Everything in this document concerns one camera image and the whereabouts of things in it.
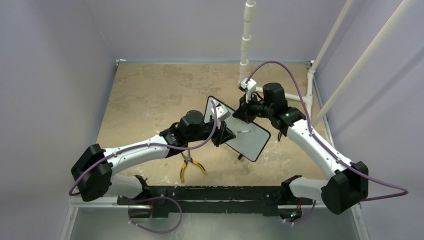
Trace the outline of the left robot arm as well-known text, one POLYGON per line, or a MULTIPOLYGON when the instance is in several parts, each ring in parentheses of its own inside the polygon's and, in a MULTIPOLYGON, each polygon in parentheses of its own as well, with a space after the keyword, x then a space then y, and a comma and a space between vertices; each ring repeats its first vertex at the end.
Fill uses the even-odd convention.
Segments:
POLYGON ((190 110, 178 122, 147 140, 115 148, 92 144, 70 170, 75 183, 68 194, 91 202, 106 195, 115 184, 113 177, 125 169, 193 150, 189 146, 191 142, 200 141, 197 145, 200 148, 209 141, 218 147, 233 140, 236 135, 225 122, 230 115, 222 106, 215 107, 206 122, 201 112, 190 110))

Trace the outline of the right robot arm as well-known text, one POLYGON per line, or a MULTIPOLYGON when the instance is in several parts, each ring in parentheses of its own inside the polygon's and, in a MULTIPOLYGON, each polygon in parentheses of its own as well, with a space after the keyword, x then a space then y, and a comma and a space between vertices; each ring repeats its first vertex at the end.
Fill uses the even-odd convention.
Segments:
POLYGON ((368 167, 363 162, 352 163, 338 153, 314 130, 307 117, 297 108, 288 105, 280 83, 264 85, 263 97, 255 95, 256 82, 242 81, 238 85, 244 92, 233 117, 247 124, 255 118, 265 118, 279 132, 296 143, 320 168, 326 180, 309 179, 295 175, 282 182, 280 196, 288 204, 300 198, 320 201, 334 214, 339 215, 365 200, 369 193, 368 167))

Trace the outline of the black-framed whiteboard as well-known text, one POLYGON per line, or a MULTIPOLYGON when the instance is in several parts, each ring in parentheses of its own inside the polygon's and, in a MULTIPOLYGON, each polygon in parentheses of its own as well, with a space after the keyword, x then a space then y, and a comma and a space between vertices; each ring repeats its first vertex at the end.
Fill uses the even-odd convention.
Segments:
POLYGON ((240 156, 243 156, 251 162, 255 162, 259 158, 260 154, 262 153, 263 149, 271 138, 271 133, 255 122, 245 123, 242 120, 234 118, 233 113, 235 112, 235 110, 229 105, 225 104, 221 100, 211 95, 208 96, 206 100, 206 107, 204 110, 204 121, 206 123, 213 120, 211 115, 211 101, 214 101, 216 105, 225 105, 230 111, 230 117, 228 117, 224 121, 230 130, 232 130, 233 132, 250 130, 250 132, 248 133, 236 134, 235 139, 229 140, 225 144, 234 151, 236 151, 240 156))

